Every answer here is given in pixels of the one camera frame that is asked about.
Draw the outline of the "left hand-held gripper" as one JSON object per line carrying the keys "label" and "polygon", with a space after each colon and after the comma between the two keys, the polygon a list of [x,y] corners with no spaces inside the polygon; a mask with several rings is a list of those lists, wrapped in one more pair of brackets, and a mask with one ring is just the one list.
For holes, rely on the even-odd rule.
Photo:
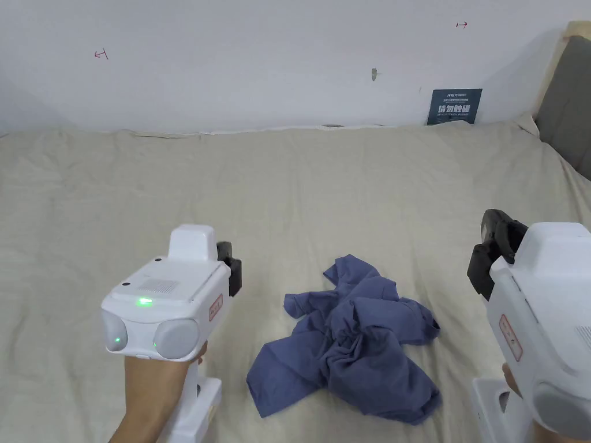
{"label": "left hand-held gripper", "polygon": [[222,383],[200,373],[196,356],[241,289],[241,265],[213,227],[183,224],[172,231],[166,256],[124,279],[101,304],[109,352],[191,363],[163,442],[208,441]]}

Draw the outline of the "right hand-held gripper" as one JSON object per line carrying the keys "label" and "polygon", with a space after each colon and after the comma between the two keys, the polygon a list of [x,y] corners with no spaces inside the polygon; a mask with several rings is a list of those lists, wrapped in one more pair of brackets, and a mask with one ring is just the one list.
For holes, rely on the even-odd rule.
{"label": "right hand-held gripper", "polygon": [[526,226],[488,209],[467,276],[518,387],[473,380],[482,440],[532,442],[535,423],[589,440],[590,232],[579,223]]}

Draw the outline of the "person's right hand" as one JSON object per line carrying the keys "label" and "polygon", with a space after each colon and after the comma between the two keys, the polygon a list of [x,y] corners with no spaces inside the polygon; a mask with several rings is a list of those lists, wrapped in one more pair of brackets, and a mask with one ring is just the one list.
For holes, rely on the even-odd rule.
{"label": "person's right hand", "polygon": [[[506,380],[508,387],[513,392],[515,392],[515,394],[517,396],[522,397],[521,392],[520,392],[518,385],[516,383],[516,380],[513,377],[513,374],[512,374],[510,367],[507,363],[504,363],[502,365],[502,371],[503,371],[503,375],[504,375],[504,380]],[[533,426],[532,442],[555,442],[555,435],[553,435],[551,432],[548,432],[548,430],[543,428],[536,421],[533,421],[532,426]]]}

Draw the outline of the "person's left hand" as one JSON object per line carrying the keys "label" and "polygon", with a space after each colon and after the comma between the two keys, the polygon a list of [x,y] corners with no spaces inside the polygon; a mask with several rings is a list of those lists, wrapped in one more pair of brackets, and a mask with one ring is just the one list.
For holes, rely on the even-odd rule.
{"label": "person's left hand", "polygon": [[181,398],[189,367],[201,363],[208,343],[187,362],[173,362],[124,357],[124,420],[139,425],[163,426]]}

